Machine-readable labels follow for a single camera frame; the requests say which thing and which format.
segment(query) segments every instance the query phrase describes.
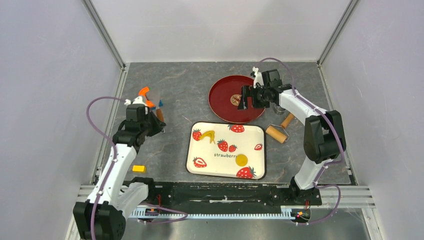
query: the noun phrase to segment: round red tray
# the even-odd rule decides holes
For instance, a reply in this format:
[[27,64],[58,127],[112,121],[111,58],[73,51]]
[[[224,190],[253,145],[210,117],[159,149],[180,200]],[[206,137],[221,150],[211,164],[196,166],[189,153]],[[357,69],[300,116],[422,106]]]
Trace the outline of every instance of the round red tray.
[[218,80],[209,91],[209,106],[213,113],[234,124],[245,124],[262,115],[265,108],[253,108],[251,97],[248,98],[248,109],[237,109],[242,97],[242,86],[252,84],[253,79],[242,75],[226,76]]

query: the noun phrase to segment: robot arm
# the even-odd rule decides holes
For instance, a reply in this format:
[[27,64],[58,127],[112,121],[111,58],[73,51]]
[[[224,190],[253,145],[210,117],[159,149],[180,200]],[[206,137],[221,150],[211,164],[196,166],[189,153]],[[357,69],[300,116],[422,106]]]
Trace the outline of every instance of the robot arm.
[[120,195],[128,168],[146,137],[160,133],[166,125],[153,114],[145,101],[142,96],[133,101],[125,101],[126,119],[121,122],[112,138],[117,156],[114,158],[114,149],[111,148],[104,171],[93,192],[85,202],[75,203],[73,215],[82,239],[91,239],[92,218],[96,239],[121,239],[131,212],[152,195],[153,183],[148,180],[131,183]]
[[252,107],[269,108],[270,103],[275,103],[287,109],[305,126],[303,148],[306,158],[300,171],[290,182],[293,198],[304,199],[314,191],[313,181],[323,165],[332,162],[340,154],[335,136],[331,131],[326,132],[329,126],[317,110],[329,118],[345,150],[342,117],[338,111],[327,111],[316,106],[302,97],[296,89],[293,90],[290,84],[283,84],[276,69],[259,72],[254,67],[251,76],[254,77],[253,85],[241,88],[239,110],[249,107],[248,98],[251,97]]

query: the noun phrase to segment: toy banana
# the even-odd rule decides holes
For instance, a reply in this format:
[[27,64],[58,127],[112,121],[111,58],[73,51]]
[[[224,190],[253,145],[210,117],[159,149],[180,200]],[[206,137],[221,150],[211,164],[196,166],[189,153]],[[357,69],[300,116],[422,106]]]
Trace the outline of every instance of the toy banana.
[[213,144],[215,144],[215,131],[211,130],[211,131],[206,131],[204,132],[200,137],[199,140],[204,139],[205,137],[209,137],[210,138],[210,144],[213,142]]

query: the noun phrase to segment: wooden handle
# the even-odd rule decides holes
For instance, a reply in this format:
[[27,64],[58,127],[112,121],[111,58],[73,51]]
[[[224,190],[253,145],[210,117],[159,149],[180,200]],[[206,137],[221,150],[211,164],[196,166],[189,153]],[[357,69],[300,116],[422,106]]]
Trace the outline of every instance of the wooden handle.
[[156,116],[161,122],[165,122],[164,115],[162,114],[162,110],[159,108],[156,108]]
[[275,140],[279,141],[280,144],[284,143],[286,141],[287,136],[282,134],[280,131],[278,131],[275,127],[269,126],[266,131],[267,134],[269,134],[271,137],[273,137]]
[[283,129],[286,129],[287,126],[289,125],[289,123],[295,118],[295,115],[293,115],[292,113],[289,113],[288,116],[284,119],[284,121],[282,121],[281,123],[281,127]]

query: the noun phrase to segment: strawberry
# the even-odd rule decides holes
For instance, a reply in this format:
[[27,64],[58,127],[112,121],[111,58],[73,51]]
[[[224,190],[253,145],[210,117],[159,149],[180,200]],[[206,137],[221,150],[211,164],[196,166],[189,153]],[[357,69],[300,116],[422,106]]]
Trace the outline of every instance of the strawberry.
[[262,144],[260,144],[260,143],[258,143],[258,144],[256,144],[256,146],[254,146],[254,149],[256,150],[256,151],[259,151],[259,150],[261,150],[262,149]]
[[199,141],[200,140],[200,136],[202,135],[202,133],[200,132],[200,130],[199,129],[195,129],[194,131],[193,131],[193,134],[192,134],[192,136],[193,136],[193,139],[194,140],[196,140],[196,141]]
[[218,148],[223,152],[226,152],[228,150],[228,143],[224,139],[219,140],[217,145]]
[[234,145],[234,144],[231,145],[231,146],[229,146],[229,148],[228,148],[228,150],[229,150],[230,153],[234,152],[236,149],[237,149],[237,146]]
[[254,168],[250,166],[243,167],[235,176],[242,179],[252,179],[253,177],[256,177]]
[[230,129],[231,131],[235,132],[235,133],[242,133],[245,131],[245,127],[243,127],[243,125],[228,125],[228,129]]
[[194,162],[194,166],[195,166],[196,168],[204,168],[204,167],[206,167],[206,166],[207,166],[207,164],[206,164],[205,160],[203,160],[203,159],[202,159],[202,158],[200,158],[200,157],[195,157],[195,158],[194,158],[194,160],[193,160],[193,162]]

